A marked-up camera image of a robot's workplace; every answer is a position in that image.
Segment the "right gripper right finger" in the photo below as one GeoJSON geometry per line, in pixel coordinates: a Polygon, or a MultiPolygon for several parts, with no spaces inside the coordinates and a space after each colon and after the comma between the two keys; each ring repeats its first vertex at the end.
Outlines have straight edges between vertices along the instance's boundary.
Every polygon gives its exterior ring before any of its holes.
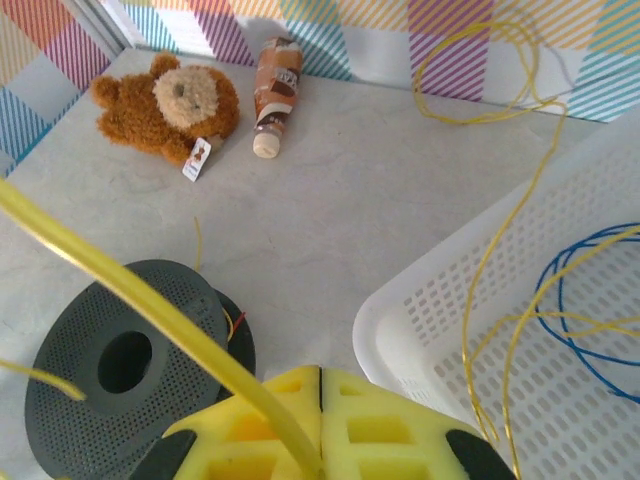
{"type": "Polygon", "coordinates": [[[321,370],[326,479],[513,479],[471,425],[337,369],[321,370]]]}

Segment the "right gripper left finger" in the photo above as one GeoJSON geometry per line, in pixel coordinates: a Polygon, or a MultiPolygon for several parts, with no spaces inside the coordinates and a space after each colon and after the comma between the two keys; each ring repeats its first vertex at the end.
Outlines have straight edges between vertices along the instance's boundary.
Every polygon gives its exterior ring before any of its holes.
{"type": "MultiPolygon", "coordinates": [[[[315,449],[321,437],[319,366],[303,366],[264,383],[315,449]]],[[[234,395],[171,425],[132,479],[301,479],[270,422],[234,395]]]]}

